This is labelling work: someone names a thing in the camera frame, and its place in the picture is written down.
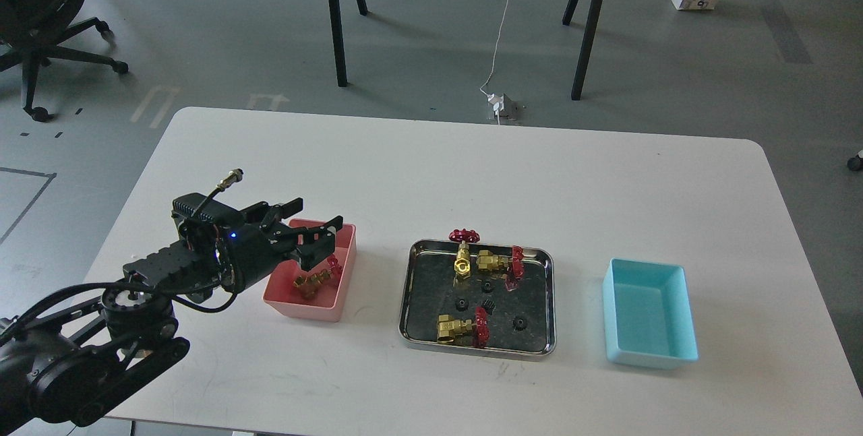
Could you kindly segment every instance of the concrete floor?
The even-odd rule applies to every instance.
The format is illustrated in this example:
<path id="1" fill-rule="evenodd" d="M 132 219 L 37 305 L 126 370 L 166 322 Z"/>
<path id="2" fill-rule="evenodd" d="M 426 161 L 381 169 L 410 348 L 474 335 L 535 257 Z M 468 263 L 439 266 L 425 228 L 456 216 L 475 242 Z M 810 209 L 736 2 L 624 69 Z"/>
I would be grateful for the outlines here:
<path id="1" fill-rule="evenodd" d="M 336 87 L 327 0 L 87 0 L 80 15 L 107 21 L 114 37 L 89 31 L 67 45 L 131 72 L 54 61 L 36 92 L 37 105 L 59 114 L 46 125 L 19 109 L 18 70 L 0 74 L 0 315 L 84 278 L 179 108 L 486 122 L 478 88 L 506 0 L 367 2 L 363 17 L 342 0 L 346 88 Z M 588 0 L 569 28 L 566 0 L 509 0 L 487 91 L 521 104 L 521 125 L 758 142 L 863 387 L 863 175 L 845 168 L 863 148 L 859 3 L 722 0 L 681 12 L 669 0 L 605 0 L 585 95 L 573 102 Z M 34 421 L 20 433 L 69 429 Z M 74 434 L 127 430 L 103 420 Z M 225 434 L 138 428 L 157 433 Z"/>

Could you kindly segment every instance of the blue bin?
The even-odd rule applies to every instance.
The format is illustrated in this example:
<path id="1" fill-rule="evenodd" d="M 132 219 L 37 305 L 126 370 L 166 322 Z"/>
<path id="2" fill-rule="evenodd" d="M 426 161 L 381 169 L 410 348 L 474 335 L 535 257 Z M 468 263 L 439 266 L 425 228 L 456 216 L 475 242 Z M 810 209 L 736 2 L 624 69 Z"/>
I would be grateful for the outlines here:
<path id="1" fill-rule="evenodd" d="M 608 360 L 656 369 L 698 360 L 684 268 L 614 258 L 602 306 Z"/>

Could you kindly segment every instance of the pink plastic container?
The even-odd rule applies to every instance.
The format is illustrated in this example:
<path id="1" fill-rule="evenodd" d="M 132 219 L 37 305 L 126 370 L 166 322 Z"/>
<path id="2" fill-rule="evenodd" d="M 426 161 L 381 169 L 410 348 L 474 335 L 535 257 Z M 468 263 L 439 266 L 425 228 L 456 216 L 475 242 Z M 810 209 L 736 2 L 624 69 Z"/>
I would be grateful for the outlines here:
<path id="1" fill-rule="evenodd" d="M 302 218 L 293 218 L 287 223 L 289 227 L 317 227 L 321 224 L 323 222 Z M 264 290 L 264 302 L 284 316 L 339 321 L 342 309 L 345 308 L 356 254 L 357 227 L 354 224 L 344 224 L 342 230 L 336 233 L 335 255 L 343 268 L 342 277 L 337 283 L 335 280 L 326 283 L 318 289 L 314 298 L 305 300 L 293 286 L 293 280 L 300 274 L 308 273 L 300 270 L 296 261 L 285 261 L 278 264 L 269 276 L 267 289 Z M 326 261 L 312 268 L 311 273 L 317 273 L 324 268 L 329 268 Z"/>

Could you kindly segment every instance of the metal tray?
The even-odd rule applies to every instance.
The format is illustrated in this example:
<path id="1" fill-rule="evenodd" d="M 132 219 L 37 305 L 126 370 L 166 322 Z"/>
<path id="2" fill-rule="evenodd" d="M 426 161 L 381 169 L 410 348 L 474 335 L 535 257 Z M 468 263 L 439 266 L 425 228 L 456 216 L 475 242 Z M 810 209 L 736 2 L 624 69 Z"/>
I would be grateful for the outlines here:
<path id="1" fill-rule="evenodd" d="M 456 242 L 431 239 L 423 239 L 411 247 L 398 323 L 401 336 L 416 348 L 428 350 L 505 357 L 551 353 L 555 345 L 554 282 L 552 258 L 548 252 L 524 248 L 524 277 L 518 288 L 506 291 L 503 279 L 484 276 L 475 270 L 466 286 L 455 288 L 452 264 L 457 249 Z M 512 254 L 512 246 L 471 243 L 469 249 L 472 266 L 481 249 L 507 257 Z M 483 291 L 486 280 L 492 283 L 491 292 Z M 459 298 L 468 301 L 464 311 L 456 309 Z M 475 348 L 470 337 L 462 337 L 467 341 L 462 340 L 461 344 L 438 344 L 439 315 L 468 319 L 484 300 L 496 304 L 494 312 L 488 315 L 490 336 L 485 348 Z M 523 330 L 515 329 L 516 317 L 526 322 Z"/>

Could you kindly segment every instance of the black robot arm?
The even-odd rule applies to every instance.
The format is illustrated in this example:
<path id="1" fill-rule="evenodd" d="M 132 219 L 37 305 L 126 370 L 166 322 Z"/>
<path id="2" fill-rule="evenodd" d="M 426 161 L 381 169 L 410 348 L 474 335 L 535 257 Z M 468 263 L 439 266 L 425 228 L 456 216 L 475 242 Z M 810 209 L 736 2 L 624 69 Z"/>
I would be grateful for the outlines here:
<path id="1" fill-rule="evenodd" d="M 280 262 L 293 259 L 311 270 L 335 251 L 341 217 L 315 228 L 281 223 L 302 211 L 302 199 L 274 206 L 258 202 L 240 211 L 213 200 L 242 178 L 237 169 L 210 195 L 175 199 L 179 240 L 123 266 L 123 279 L 70 286 L 15 319 L 0 319 L 0 435 L 31 418 L 81 427 L 95 423 L 188 353 L 188 340 L 175 337 L 173 302 L 219 312 Z M 201 307 L 216 288 L 231 297 L 222 306 Z M 40 317 L 96 289 L 101 296 Z M 84 317 L 92 319 L 72 335 L 61 333 Z M 87 344 L 104 329 L 110 341 Z"/>

